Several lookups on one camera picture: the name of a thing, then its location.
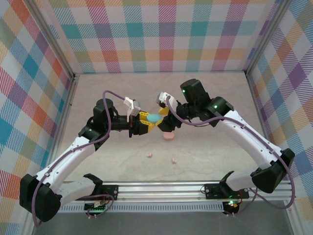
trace colorful plaid backdrop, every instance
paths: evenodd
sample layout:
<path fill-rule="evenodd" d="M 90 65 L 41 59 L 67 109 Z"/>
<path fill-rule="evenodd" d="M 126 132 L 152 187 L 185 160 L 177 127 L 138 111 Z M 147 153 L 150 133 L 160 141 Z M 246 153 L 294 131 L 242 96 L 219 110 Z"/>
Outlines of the colorful plaid backdrop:
<path fill-rule="evenodd" d="M 36 3 L 74 70 L 88 73 L 242 70 L 279 0 Z"/>
<path fill-rule="evenodd" d="M 296 205 L 313 229 L 313 0 L 293 0 L 249 78 L 270 139 L 296 153 Z"/>
<path fill-rule="evenodd" d="M 26 210 L 20 180 L 45 166 L 69 78 L 22 0 L 0 0 L 0 234 L 17 234 Z"/>

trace floor surface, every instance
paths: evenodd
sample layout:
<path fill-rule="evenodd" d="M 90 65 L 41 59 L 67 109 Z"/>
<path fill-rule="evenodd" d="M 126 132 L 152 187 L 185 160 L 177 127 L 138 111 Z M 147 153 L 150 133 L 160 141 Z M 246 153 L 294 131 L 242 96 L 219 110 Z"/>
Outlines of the floor surface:
<path fill-rule="evenodd" d="M 81 75 L 69 114 L 62 153 L 92 116 L 93 107 L 104 90 L 136 99 L 143 111 L 157 113 L 157 95 L 164 91 L 185 102 L 180 84 L 191 78 L 200 80 L 212 97 L 222 96 L 258 132 L 262 132 L 251 93 L 243 72 L 122 73 Z M 121 115 L 127 106 L 108 95 Z M 155 128 L 143 136 L 128 137 L 114 132 L 102 147 L 84 160 L 67 178 L 70 181 L 92 173 L 104 181 L 219 180 L 231 170 L 255 166 L 252 158 L 225 132 L 211 126 L 183 125 L 172 141 L 163 139 Z"/>

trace blue object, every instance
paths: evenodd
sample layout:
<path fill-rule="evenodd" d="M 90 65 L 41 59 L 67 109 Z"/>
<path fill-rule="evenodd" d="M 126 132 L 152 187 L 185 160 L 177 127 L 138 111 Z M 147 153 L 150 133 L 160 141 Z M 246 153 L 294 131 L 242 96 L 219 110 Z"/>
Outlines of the blue object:
<path fill-rule="evenodd" d="M 149 114 L 147 116 L 147 121 L 152 122 L 153 124 L 156 124 L 158 121 L 160 121 L 162 118 L 159 114 Z"/>

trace pink object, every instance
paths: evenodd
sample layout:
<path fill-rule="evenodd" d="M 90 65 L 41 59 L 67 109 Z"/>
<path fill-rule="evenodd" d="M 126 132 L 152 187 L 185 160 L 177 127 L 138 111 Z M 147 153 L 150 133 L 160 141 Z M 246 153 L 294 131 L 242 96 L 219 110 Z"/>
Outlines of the pink object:
<path fill-rule="evenodd" d="M 171 141 L 172 139 L 174 139 L 175 134 L 174 132 L 163 132 L 163 137 L 165 140 Z"/>

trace white floor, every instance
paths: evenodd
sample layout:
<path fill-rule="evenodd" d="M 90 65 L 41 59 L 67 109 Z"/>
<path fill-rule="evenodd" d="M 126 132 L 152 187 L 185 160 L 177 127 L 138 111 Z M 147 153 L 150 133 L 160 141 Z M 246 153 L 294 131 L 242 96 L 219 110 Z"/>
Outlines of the white floor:
<path fill-rule="evenodd" d="M 179 86 L 191 78 L 200 80 L 211 98 L 222 96 L 228 100 L 252 127 L 262 132 L 242 72 L 81 75 L 59 153 L 86 125 L 104 90 L 136 99 L 143 111 L 157 113 L 157 95 L 165 91 L 184 103 Z M 127 107 L 122 101 L 111 95 L 108 98 L 113 100 L 120 114 L 126 114 Z M 77 180 L 86 173 L 104 181 L 219 180 L 231 170 L 255 166 L 252 158 L 227 133 L 213 127 L 184 125 L 175 134 L 173 141 L 166 141 L 158 128 L 132 138 L 128 138 L 127 131 L 112 131 L 107 142 L 84 160 L 68 180 Z M 150 159 L 147 158 L 149 152 L 153 153 Z"/>

